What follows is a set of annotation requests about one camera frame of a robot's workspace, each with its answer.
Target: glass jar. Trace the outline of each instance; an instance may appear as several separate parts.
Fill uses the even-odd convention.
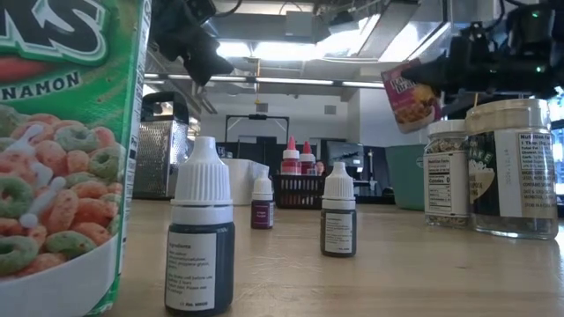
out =
[[[503,100],[466,116],[471,220],[478,232],[553,239],[558,233],[545,100]]]
[[[464,120],[429,125],[425,148],[425,221],[464,228],[468,215],[468,163]]]

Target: wire basket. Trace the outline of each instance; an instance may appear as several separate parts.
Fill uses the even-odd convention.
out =
[[[274,175],[274,201],[280,209],[320,210],[323,176]]]

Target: ceiling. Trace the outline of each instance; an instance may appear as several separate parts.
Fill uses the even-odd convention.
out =
[[[229,41],[242,43],[249,48],[250,52],[256,53],[259,43],[284,38],[285,35],[281,32],[286,30],[287,33],[287,28],[290,27],[286,24],[286,20],[296,13],[298,6],[304,12],[309,12],[306,16],[313,17],[311,12],[318,14],[313,17],[314,28],[311,32],[311,39],[316,37],[315,25],[318,18],[330,19],[336,11],[354,8],[352,14],[357,21],[362,19],[373,21],[370,17],[376,17],[375,23],[368,26],[372,22],[365,22],[363,26],[359,24],[360,28],[354,32],[338,33],[338,35],[321,41],[320,43],[330,44],[325,47],[318,44],[315,49],[338,47],[329,53],[323,51],[322,56],[305,58],[303,61],[272,61],[262,58],[260,63],[256,61],[250,63],[248,58],[237,56],[226,59],[237,69],[235,75],[379,81],[382,71],[407,59],[415,50],[423,47],[423,43],[428,42],[430,45],[420,53],[419,58],[425,61],[438,56],[448,46],[451,35],[456,32],[454,24],[442,24],[443,18],[447,17],[450,21],[463,23],[476,18],[492,19],[496,13],[494,7],[489,13],[484,13],[483,8],[481,11],[477,8],[490,1],[495,3],[494,0],[302,0],[298,3],[284,3],[278,0],[244,0],[235,14],[227,18],[212,18],[206,24],[206,30],[212,29],[221,43]],[[234,6],[235,1],[216,0],[215,4],[218,11],[227,11]],[[444,32],[439,33],[441,26],[444,28],[441,31]],[[313,46],[311,43],[308,44],[311,39],[286,36],[286,42],[294,44],[299,42],[309,47]],[[280,51],[283,54],[278,52],[278,55],[282,57],[291,55],[293,52],[291,48],[280,49]],[[186,74],[180,62],[166,61],[156,52],[150,54],[145,72]],[[210,106],[212,107],[210,103],[202,104],[202,99],[213,100],[212,96],[215,94],[255,94],[256,88],[261,94],[328,95],[340,96],[342,100],[348,100],[354,92],[351,88],[312,85],[262,84],[255,86],[244,83],[209,83],[204,93],[195,93],[196,90],[193,90],[189,80],[168,80],[165,88],[182,92],[189,100],[192,110],[198,113],[214,112],[213,109],[209,109]]]

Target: green cereal box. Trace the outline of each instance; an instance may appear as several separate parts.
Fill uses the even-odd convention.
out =
[[[0,315],[115,301],[151,0],[0,0]]]

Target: white bowl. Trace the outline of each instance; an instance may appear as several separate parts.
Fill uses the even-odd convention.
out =
[[[425,128],[434,121],[434,107],[431,107],[431,113],[423,119],[415,122],[398,123],[397,127],[402,133],[410,133]]]
[[[115,278],[118,236],[52,269],[0,282],[0,315],[78,317],[90,312]]]

